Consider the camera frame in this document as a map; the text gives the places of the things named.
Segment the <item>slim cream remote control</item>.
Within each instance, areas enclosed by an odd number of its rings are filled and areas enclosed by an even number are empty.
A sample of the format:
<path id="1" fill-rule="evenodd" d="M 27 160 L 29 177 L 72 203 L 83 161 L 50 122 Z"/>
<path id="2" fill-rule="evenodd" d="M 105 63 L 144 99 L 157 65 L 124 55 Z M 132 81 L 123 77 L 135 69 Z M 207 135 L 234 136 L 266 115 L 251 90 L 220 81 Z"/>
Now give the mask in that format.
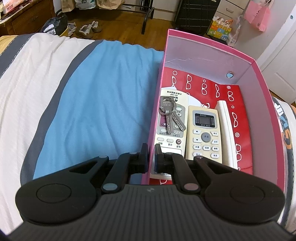
<path id="1" fill-rule="evenodd" d="M 218 111 L 219 117 L 222 163 L 233 169 L 238 169 L 234 133 L 226 101 L 219 100 L 215 109 Z"/>

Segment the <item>black backpack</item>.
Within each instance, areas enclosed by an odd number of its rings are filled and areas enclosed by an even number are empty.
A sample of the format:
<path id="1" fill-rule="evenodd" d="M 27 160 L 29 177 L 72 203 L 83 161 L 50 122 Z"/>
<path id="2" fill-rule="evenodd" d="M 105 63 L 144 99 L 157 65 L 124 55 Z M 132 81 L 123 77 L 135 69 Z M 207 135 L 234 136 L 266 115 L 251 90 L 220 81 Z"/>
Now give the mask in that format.
<path id="1" fill-rule="evenodd" d="M 67 16 L 64 13 L 60 13 L 59 15 L 46 21 L 46 23 L 41 28 L 40 33 L 60 36 L 67 29 L 67 26 Z"/>

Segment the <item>pink hanging bag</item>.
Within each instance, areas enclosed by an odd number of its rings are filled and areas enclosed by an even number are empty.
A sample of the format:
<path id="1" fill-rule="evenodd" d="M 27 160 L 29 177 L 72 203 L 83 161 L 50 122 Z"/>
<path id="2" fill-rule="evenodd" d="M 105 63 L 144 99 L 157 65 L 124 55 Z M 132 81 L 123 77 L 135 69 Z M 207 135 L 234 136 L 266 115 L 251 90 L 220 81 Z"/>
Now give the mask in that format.
<path id="1" fill-rule="evenodd" d="M 274 0 L 260 1 L 258 3 L 249 1 L 243 18 L 260 32 L 265 32 L 271 15 L 271 7 Z"/>

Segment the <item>black clothes rack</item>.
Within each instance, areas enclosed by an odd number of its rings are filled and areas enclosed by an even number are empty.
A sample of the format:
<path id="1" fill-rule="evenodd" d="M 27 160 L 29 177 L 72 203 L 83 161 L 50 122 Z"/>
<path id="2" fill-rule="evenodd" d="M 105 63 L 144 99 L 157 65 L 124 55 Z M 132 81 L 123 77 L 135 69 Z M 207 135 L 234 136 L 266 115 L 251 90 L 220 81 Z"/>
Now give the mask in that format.
<path id="1" fill-rule="evenodd" d="M 136 16 L 141 16 L 144 19 L 142 20 L 142 28 L 141 28 L 141 34 L 145 34 L 145 30 L 147 28 L 147 22 L 148 20 L 152 20 L 154 18 L 154 7 L 153 7 L 154 1 L 134 1 L 133 4 L 124 3 L 120 4 L 115 9 L 107 9 L 99 6 L 97 4 L 97 7 L 95 8 L 97 11 L 102 12 L 105 15 L 115 16 L 119 15 L 121 13 L 124 14 L 136 14 Z"/>

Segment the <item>grey sneakers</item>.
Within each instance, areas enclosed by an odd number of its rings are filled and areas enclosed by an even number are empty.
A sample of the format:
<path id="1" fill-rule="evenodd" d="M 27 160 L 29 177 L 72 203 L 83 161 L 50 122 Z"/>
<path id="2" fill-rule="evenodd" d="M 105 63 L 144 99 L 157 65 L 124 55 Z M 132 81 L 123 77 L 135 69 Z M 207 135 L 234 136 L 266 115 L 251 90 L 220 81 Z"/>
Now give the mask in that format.
<path id="1" fill-rule="evenodd" d="M 81 27 L 77 27 L 76 23 L 68 23 L 67 27 L 69 37 L 75 34 L 83 39 L 91 39 L 94 33 L 102 31 L 99 21 L 92 21 L 90 24 L 82 25 Z"/>

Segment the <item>white door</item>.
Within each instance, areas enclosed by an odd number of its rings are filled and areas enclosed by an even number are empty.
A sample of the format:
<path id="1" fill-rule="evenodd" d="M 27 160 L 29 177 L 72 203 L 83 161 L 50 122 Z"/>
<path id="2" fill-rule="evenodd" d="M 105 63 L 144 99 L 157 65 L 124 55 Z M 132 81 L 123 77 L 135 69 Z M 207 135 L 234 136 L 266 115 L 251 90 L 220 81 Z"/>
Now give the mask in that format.
<path id="1" fill-rule="evenodd" d="M 288 103 L 295 102 L 295 24 L 264 63 L 262 74 L 273 93 Z"/>

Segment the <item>silver key bunch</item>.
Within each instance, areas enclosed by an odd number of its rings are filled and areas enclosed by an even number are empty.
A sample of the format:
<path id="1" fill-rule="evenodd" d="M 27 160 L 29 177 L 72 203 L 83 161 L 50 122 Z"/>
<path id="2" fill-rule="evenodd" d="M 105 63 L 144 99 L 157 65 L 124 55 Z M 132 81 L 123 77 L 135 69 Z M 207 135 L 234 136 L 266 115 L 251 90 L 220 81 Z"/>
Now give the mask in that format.
<path id="1" fill-rule="evenodd" d="M 161 96 L 159 100 L 159 113 L 166 118 L 166 133 L 171 135 L 174 132 L 174 126 L 177 125 L 180 131 L 185 131 L 186 126 L 178 117 L 175 110 L 177 104 L 172 96 Z"/>

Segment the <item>colourful gift bag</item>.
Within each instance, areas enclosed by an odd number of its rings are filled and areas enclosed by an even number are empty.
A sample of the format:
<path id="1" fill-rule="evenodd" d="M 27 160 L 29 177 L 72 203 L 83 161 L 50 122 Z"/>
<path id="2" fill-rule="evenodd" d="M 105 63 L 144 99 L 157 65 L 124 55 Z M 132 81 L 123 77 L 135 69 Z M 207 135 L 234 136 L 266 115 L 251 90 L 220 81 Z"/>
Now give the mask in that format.
<path id="1" fill-rule="evenodd" d="M 218 16 L 214 16 L 210 26 L 208 27 L 207 35 L 226 42 L 232 30 L 232 23 L 232 19 L 227 20 Z"/>

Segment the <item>cream remote with screen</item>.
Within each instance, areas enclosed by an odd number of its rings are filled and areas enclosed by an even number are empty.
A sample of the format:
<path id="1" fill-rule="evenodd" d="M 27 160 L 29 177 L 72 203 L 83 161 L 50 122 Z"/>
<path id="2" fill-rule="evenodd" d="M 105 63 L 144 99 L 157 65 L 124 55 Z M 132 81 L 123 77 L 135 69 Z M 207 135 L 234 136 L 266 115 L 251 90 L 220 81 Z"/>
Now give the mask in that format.
<path id="1" fill-rule="evenodd" d="M 222 163 L 222 142 L 218 111 L 190 105 L 185 159 L 206 157 Z"/>

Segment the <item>brown paper bag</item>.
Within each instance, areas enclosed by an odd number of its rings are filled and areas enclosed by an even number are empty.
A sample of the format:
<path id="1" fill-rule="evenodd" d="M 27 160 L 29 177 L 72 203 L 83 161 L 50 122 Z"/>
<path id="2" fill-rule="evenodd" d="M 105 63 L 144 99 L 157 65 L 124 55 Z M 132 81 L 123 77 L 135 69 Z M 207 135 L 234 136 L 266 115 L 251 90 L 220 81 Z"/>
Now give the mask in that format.
<path id="1" fill-rule="evenodd" d="M 125 0 L 96 0 L 100 9 L 113 10 L 125 3 Z"/>

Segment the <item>large white remote control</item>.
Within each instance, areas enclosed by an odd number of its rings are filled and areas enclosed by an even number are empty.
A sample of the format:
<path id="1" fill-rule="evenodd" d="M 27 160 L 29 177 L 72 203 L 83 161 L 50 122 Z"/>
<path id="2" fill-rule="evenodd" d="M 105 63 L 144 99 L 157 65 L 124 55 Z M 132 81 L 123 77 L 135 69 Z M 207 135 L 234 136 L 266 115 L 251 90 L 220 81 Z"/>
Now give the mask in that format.
<path id="1" fill-rule="evenodd" d="M 201 102 L 189 93 L 174 87 L 161 89 L 154 144 L 159 144 L 163 153 L 185 156 L 190 105 L 202 106 Z"/>

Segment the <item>pink storage box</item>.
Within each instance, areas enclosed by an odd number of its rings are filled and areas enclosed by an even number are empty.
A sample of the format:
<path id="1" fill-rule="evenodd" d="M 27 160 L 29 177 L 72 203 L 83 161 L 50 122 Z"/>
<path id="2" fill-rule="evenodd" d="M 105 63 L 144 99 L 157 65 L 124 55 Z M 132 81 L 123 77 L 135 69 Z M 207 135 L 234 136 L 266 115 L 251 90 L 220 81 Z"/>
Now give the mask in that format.
<path id="1" fill-rule="evenodd" d="M 206 108 L 227 102 L 239 170 L 287 187 L 277 112 L 256 61 L 214 40 L 168 30 L 159 67 L 148 146 L 154 148 L 163 87 L 184 92 Z"/>

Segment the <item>wooden nightstand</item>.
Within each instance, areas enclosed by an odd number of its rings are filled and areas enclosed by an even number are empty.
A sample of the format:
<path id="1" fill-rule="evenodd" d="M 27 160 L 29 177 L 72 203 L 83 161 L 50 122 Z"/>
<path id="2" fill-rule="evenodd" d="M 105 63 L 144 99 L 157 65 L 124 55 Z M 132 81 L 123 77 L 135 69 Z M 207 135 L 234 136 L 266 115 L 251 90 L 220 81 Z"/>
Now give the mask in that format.
<path id="1" fill-rule="evenodd" d="M 37 33 L 53 17 L 53 1 L 25 1 L 11 12 L 1 15 L 1 36 Z"/>

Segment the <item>red glasses-print paper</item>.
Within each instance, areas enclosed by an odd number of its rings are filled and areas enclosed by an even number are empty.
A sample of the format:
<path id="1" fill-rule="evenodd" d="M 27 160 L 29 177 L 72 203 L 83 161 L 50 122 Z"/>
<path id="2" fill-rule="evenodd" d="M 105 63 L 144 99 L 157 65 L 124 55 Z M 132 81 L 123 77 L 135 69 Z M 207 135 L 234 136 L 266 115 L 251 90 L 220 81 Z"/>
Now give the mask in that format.
<path id="1" fill-rule="evenodd" d="M 159 95 L 154 143 L 162 152 L 188 160 L 203 156 L 253 173 L 248 118 L 238 85 L 164 67 Z"/>

